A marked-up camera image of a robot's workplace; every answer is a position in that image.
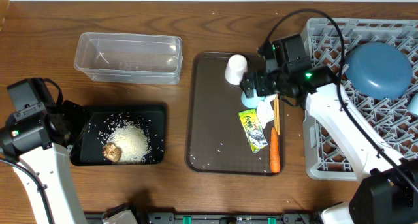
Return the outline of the brown food scrap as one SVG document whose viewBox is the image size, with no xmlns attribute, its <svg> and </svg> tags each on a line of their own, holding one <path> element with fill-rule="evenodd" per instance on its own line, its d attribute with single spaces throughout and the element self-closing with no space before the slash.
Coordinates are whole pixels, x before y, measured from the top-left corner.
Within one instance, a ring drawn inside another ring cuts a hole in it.
<svg viewBox="0 0 418 224">
<path fill-rule="evenodd" d="M 103 147 L 102 153 L 111 162 L 118 162 L 121 158 L 122 151 L 114 143 L 109 143 Z"/>
</svg>

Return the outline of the dark blue large bowl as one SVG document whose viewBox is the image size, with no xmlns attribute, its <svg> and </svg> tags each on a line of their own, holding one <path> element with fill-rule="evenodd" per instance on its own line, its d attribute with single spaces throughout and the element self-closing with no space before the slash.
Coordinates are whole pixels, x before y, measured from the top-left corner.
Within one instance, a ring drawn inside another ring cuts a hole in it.
<svg viewBox="0 0 418 224">
<path fill-rule="evenodd" d="M 352 86 L 375 99 L 397 99 L 408 89 L 412 67 L 405 54 L 380 42 L 362 44 L 346 57 Z"/>
</svg>

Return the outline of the pile of white rice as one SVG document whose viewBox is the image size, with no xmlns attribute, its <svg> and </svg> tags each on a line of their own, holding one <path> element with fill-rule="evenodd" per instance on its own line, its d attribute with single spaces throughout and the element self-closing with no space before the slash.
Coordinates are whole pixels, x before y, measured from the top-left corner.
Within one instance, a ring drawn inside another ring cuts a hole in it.
<svg viewBox="0 0 418 224">
<path fill-rule="evenodd" d="M 152 139 L 157 135 L 150 133 L 146 120 L 132 114 L 114 113 L 104 117 L 104 124 L 98 130 L 96 139 L 99 140 L 101 153 L 106 144 L 114 143 L 121 151 L 116 165 L 156 164 L 160 160 L 164 149 L 161 146 L 152 146 Z"/>
</svg>

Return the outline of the light blue small bowl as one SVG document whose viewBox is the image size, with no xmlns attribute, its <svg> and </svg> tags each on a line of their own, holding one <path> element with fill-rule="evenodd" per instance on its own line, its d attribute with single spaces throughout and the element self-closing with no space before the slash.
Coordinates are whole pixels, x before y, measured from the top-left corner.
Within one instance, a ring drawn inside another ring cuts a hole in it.
<svg viewBox="0 0 418 224">
<path fill-rule="evenodd" d="M 407 106 L 407 110 L 409 113 L 418 116 L 418 94 L 415 94 L 411 98 L 410 103 Z"/>
</svg>

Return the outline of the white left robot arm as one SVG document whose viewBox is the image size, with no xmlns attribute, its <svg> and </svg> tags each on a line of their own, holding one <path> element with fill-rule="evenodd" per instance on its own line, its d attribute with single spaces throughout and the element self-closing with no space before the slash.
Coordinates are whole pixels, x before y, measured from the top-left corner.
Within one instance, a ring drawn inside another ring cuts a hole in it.
<svg viewBox="0 0 418 224">
<path fill-rule="evenodd" d="M 8 86 L 16 111 L 1 129 L 1 162 L 24 185 L 37 223 L 86 223 L 71 176 L 63 97 L 53 98 L 48 83 L 27 78 Z"/>
</svg>

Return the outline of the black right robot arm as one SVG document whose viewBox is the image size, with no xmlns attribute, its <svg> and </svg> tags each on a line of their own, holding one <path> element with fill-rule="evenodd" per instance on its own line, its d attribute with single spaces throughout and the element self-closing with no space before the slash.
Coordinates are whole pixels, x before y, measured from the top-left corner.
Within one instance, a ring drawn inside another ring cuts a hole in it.
<svg viewBox="0 0 418 224">
<path fill-rule="evenodd" d="M 349 202 L 320 212 L 321 223 L 416 223 L 417 162 L 392 149 L 349 100 L 328 67 L 313 67 L 300 35 L 265 41 L 265 72 L 243 76 L 247 97 L 277 94 L 314 117 L 332 137 L 360 183 Z"/>
</svg>

